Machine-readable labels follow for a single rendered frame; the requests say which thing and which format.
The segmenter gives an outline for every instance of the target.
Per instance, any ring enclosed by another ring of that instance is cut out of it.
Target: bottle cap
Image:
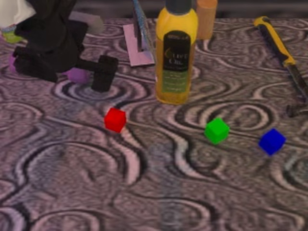
[[[192,8],[192,0],[166,0],[166,9],[171,14],[187,14]]]

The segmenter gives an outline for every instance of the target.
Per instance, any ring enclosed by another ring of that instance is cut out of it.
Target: tabletop
[[[129,66],[130,23],[106,20],[84,40],[83,58],[119,59],[106,93],[12,74],[14,45],[0,42],[0,230],[307,231],[307,116],[286,116],[297,92],[253,20],[219,19],[197,42],[178,106],[156,100],[154,66]],[[272,23],[308,77],[308,20]],[[121,133],[104,128],[112,107],[127,114]],[[216,117],[230,134],[213,145]],[[271,128],[287,141],[268,157],[258,140]]]

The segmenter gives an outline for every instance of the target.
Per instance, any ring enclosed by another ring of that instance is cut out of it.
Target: yellow bottle
[[[191,87],[198,17],[192,0],[166,0],[156,25],[156,97],[183,104]]]

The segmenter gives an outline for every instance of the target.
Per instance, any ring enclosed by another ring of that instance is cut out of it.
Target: cube
[[[212,143],[218,144],[228,137],[229,130],[229,126],[221,118],[215,118],[206,125],[204,135]]]
[[[126,114],[119,109],[111,108],[105,116],[104,122],[107,129],[119,133],[126,124]]]
[[[272,156],[282,148],[285,141],[286,138],[279,131],[273,128],[261,137],[259,141],[259,146],[269,156]]]

